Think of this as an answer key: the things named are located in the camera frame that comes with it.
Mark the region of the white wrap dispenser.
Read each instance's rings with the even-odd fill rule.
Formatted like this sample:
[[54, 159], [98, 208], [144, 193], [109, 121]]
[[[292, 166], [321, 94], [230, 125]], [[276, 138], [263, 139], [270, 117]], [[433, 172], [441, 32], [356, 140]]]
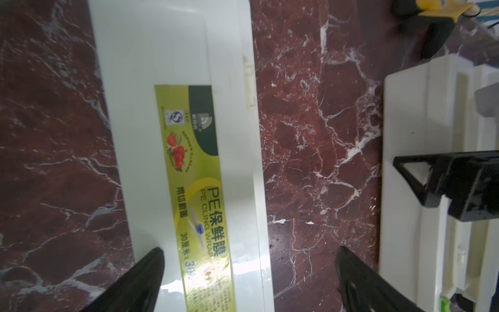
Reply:
[[273, 311], [248, 1], [89, 3], [153, 311]]
[[491, 309], [498, 69], [457, 55], [385, 79], [379, 275], [423, 311]]

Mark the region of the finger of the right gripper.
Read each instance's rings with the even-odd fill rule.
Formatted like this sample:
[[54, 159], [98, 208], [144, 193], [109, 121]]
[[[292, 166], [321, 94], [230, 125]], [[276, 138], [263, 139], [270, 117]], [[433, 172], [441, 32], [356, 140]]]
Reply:
[[[406, 164], [426, 163], [425, 184], [406, 169]], [[398, 156], [392, 165], [408, 182], [425, 208], [437, 208], [450, 199], [448, 215], [461, 222], [498, 218], [498, 151], [439, 153]]]

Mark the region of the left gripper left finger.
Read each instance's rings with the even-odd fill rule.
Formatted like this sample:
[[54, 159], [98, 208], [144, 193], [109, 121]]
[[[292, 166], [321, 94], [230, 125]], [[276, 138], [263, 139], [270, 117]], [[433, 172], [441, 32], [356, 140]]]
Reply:
[[151, 312], [155, 309], [164, 271], [164, 252], [154, 248], [81, 311]]

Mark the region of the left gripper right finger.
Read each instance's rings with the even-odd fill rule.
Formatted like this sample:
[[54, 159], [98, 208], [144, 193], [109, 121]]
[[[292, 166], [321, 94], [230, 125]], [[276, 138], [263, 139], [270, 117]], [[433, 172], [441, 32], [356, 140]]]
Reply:
[[335, 268], [346, 311], [421, 311], [345, 246], [337, 251]]

